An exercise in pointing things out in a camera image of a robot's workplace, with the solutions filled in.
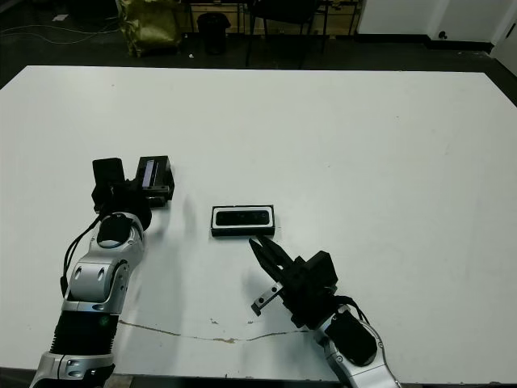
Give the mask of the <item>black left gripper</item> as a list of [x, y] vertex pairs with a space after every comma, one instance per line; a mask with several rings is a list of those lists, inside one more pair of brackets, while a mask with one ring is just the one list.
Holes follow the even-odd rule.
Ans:
[[170, 185], [143, 187], [136, 180], [96, 184], [92, 192], [94, 210], [103, 216], [130, 213], [142, 226], [149, 226], [152, 209], [161, 208], [170, 200]]

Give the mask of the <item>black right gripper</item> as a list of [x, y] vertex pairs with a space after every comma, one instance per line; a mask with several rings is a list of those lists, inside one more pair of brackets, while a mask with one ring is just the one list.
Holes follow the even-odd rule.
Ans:
[[275, 281], [251, 305], [256, 315], [260, 315], [261, 309], [277, 296], [282, 298], [298, 328], [315, 329], [333, 314], [338, 278], [330, 257], [313, 257], [308, 261], [297, 257], [293, 260], [266, 236], [250, 238], [249, 244], [260, 267]]

